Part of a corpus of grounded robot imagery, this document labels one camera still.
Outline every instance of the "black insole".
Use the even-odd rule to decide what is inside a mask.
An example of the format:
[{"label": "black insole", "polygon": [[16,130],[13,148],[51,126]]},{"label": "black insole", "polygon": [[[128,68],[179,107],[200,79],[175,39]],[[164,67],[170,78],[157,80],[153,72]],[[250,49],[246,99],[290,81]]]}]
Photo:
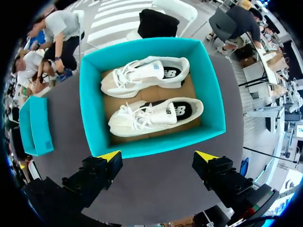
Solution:
[{"label": "black insole", "polygon": [[177,114],[177,121],[187,119],[193,113],[191,105],[187,102],[173,102]]},{"label": "black insole", "polygon": [[164,79],[174,78],[181,73],[181,70],[175,67],[163,67]]}]

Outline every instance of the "shoelace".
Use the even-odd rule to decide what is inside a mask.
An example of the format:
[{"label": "shoelace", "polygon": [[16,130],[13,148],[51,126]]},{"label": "shoelace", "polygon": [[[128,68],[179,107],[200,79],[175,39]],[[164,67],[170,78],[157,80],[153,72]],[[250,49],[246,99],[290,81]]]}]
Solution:
[{"label": "shoelace", "polygon": [[131,66],[136,62],[138,61],[130,62],[127,65],[125,65],[122,69],[115,69],[113,71],[113,78],[117,87],[125,87],[125,85],[129,83],[141,83],[140,81],[133,81],[128,77],[128,74],[130,72],[136,72],[140,76],[139,70]]},{"label": "shoelace", "polygon": [[126,105],[120,106],[120,112],[130,116],[133,120],[133,126],[135,130],[149,128],[148,124],[151,124],[149,116],[153,113],[153,110],[149,106],[141,107],[133,111],[128,103]]}]

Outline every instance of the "teal shoe box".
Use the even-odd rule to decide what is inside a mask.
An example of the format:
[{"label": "teal shoe box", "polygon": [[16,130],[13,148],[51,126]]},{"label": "teal shoe box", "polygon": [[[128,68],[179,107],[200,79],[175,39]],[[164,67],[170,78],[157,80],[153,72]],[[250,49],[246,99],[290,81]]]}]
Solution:
[{"label": "teal shoe box", "polygon": [[[100,73],[151,55],[186,57],[189,60],[196,98],[204,105],[200,117],[201,127],[110,145],[110,132],[100,90]],[[84,56],[80,68],[80,106],[89,149],[94,157],[116,150],[121,150],[123,158],[153,155],[199,143],[226,131],[223,100],[213,65],[203,44],[194,39],[141,39],[109,46]]]},{"label": "teal shoe box", "polygon": [[54,150],[48,126],[47,98],[31,96],[19,111],[25,153],[40,156]]}]

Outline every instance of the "shoe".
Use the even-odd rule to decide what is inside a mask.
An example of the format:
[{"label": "shoe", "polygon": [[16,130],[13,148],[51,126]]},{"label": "shoe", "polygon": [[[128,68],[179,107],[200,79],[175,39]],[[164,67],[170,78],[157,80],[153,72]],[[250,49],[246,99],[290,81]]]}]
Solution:
[{"label": "shoe", "polygon": [[116,98],[132,98],[144,88],[180,88],[189,73],[186,58],[150,56],[113,70],[101,81],[101,91]]},{"label": "shoe", "polygon": [[186,124],[202,112],[202,102],[194,98],[178,97],[151,103],[142,100],[122,105],[108,125],[116,136],[139,136]]},{"label": "shoe", "polygon": [[223,54],[224,56],[228,55],[227,51],[223,50],[223,47],[218,47],[217,51],[220,52],[221,54]]},{"label": "shoe", "polygon": [[211,41],[212,39],[213,39],[213,35],[211,35],[211,34],[208,34],[207,36],[206,36],[206,39],[208,40],[208,41]]},{"label": "shoe", "polygon": [[63,73],[61,73],[57,78],[56,81],[57,82],[63,82],[65,81],[67,78],[72,76],[72,71],[70,69],[64,69]]}]

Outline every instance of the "blue sneaker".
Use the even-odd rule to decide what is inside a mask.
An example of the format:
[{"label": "blue sneaker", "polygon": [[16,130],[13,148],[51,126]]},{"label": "blue sneaker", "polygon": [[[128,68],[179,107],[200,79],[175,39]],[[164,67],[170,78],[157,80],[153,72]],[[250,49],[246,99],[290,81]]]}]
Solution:
[{"label": "blue sneaker", "polygon": [[65,81],[67,78],[69,78],[71,76],[72,76],[72,71],[70,69],[64,69],[63,73],[61,73],[57,77],[56,81],[61,83],[61,82]]}]

